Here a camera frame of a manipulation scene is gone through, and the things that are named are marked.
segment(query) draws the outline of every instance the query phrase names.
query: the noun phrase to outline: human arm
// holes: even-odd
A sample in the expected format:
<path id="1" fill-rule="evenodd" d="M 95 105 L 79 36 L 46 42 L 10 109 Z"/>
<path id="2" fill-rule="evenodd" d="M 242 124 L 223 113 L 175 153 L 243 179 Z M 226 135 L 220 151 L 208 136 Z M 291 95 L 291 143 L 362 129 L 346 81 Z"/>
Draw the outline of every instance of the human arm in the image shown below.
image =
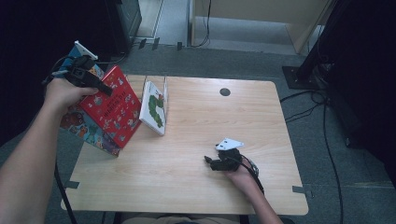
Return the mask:
<path id="1" fill-rule="evenodd" d="M 96 92 L 62 78 L 48 85 L 35 121 L 0 168 L 1 224 L 44 223 L 62 116 L 81 96 Z"/>
<path id="2" fill-rule="evenodd" d="M 246 159 L 243 159 L 243 163 L 247 167 L 250 166 Z M 235 172 L 227 171 L 224 174 L 247 196 L 261 224 L 282 223 L 279 216 L 268 203 L 265 195 L 260 191 L 256 181 L 245 167 L 241 165 Z"/>

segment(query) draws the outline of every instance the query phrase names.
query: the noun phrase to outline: white card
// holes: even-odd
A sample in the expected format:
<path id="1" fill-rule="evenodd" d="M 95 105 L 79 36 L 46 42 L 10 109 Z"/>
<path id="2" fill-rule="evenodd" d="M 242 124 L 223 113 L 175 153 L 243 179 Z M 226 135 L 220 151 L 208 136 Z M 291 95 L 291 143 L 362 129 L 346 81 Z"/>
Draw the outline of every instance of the white card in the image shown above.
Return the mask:
<path id="1" fill-rule="evenodd" d="M 238 142 L 231 138 L 224 138 L 224 140 L 222 140 L 222 142 L 220 142 L 219 145 L 216 146 L 216 149 L 217 150 L 228 150 L 228 149 L 232 149 L 235 147 L 242 147 L 243 145 L 244 145 L 244 143 Z"/>

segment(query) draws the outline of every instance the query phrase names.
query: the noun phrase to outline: book cover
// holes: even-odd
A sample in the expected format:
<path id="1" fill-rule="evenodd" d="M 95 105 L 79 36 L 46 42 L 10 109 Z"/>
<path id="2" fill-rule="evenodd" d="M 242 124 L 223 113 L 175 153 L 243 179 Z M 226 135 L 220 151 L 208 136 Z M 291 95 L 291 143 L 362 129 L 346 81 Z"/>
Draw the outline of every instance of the book cover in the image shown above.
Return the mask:
<path id="1" fill-rule="evenodd" d="M 139 119 L 158 134 L 165 134 L 166 118 L 163 93 L 151 81 L 145 83 Z"/>
<path id="2" fill-rule="evenodd" d="M 82 52 L 74 46 L 69 56 L 79 57 Z M 67 66 L 71 65 L 72 60 L 64 60 L 59 70 L 64 70 Z M 90 72 L 99 78 L 105 76 L 104 71 L 96 64 L 90 69 Z M 102 149 L 104 152 L 114 156 L 119 156 L 121 148 L 113 141 L 113 139 L 104 132 L 101 127 L 88 115 L 81 106 L 76 103 L 68 108 L 67 113 L 62 117 L 61 129 L 81 138 L 85 142 L 94 147 Z"/>
<path id="3" fill-rule="evenodd" d="M 99 91 L 85 97 L 79 105 L 121 148 L 125 147 L 140 124 L 141 103 L 131 85 L 115 65 L 102 81 L 113 89 L 111 96 Z"/>

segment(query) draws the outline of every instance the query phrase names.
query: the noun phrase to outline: red book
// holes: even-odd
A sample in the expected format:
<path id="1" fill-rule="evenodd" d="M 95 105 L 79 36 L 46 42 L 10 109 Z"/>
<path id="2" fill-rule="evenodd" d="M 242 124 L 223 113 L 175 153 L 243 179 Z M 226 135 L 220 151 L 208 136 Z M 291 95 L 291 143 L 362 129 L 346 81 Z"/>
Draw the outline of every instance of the red book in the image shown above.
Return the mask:
<path id="1" fill-rule="evenodd" d="M 141 103 L 134 90 L 115 65 L 102 81 L 113 89 L 111 96 L 99 91 L 87 96 L 79 105 L 121 148 L 124 148 L 140 125 Z"/>

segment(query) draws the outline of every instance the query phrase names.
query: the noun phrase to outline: gray floor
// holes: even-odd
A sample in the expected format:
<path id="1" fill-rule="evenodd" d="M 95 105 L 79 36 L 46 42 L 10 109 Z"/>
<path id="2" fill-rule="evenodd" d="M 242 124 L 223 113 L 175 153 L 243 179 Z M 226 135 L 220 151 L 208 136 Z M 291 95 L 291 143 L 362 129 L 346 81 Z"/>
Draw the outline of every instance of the gray floor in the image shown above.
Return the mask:
<path id="1" fill-rule="evenodd" d="M 282 25 L 267 24 L 268 27 L 274 25 L 275 28 L 272 37 L 264 37 L 266 42 L 258 44 L 266 46 L 260 50 L 244 47 L 243 44 L 238 44 L 240 49 L 233 49 L 235 44 L 228 45 L 230 41 L 224 41 L 220 47 L 221 39 L 217 45 L 217 37 L 211 32 L 213 36 L 210 45 L 177 51 L 175 44 L 179 41 L 183 43 L 187 41 L 185 36 L 187 26 L 183 25 L 186 24 L 185 14 L 181 11 L 182 8 L 187 8 L 186 2 L 164 0 L 156 31 L 156 37 L 161 39 L 161 45 L 155 50 L 151 49 L 150 45 L 146 45 L 143 49 L 133 47 L 128 57 L 119 63 L 125 74 L 269 80 L 276 84 L 279 98 L 299 92 L 288 88 L 281 67 L 299 66 L 304 61 L 304 55 L 293 52 Z M 246 42 L 246 45 L 252 43 L 242 39 L 242 36 L 234 35 L 232 41 Z M 257 36 L 245 36 L 259 39 Z M 285 118 L 288 118 L 313 104 L 310 95 L 302 95 L 282 103 L 282 109 Z M 383 164 L 364 148 L 347 148 L 334 111 L 329 106 L 326 112 L 327 138 L 341 182 L 344 223 L 396 223 L 396 191 L 389 181 Z M 309 206 L 307 215 L 289 218 L 295 223 L 340 223 L 340 197 L 324 140 L 323 106 L 314 110 L 310 116 L 287 124 Z M 0 164 L 22 136 L 23 133 L 0 147 Z M 68 133 L 60 133 L 59 169 L 64 181 L 73 172 L 81 145 L 82 142 L 76 137 Z M 60 208 L 60 202 L 61 196 L 54 187 L 46 223 L 70 223 L 67 213 Z M 102 214 L 76 212 L 78 222 L 88 224 L 100 223 Z M 112 223 L 113 217 L 113 213 L 107 213 L 105 223 Z M 250 216 L 250 222 L 258 223 L 255 216 Z"/>

